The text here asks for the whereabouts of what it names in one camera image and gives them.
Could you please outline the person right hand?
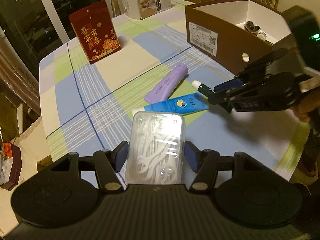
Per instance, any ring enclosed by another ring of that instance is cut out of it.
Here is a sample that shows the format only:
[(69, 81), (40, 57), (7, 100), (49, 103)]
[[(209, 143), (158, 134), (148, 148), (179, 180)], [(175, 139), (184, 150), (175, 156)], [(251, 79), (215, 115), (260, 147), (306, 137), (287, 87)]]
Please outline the person right hand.
[(309, 113), (320, 106), (319, 87), (312, 89), (297, 105), (293, 105), (290, 109), (301, 122), (309, 122)]

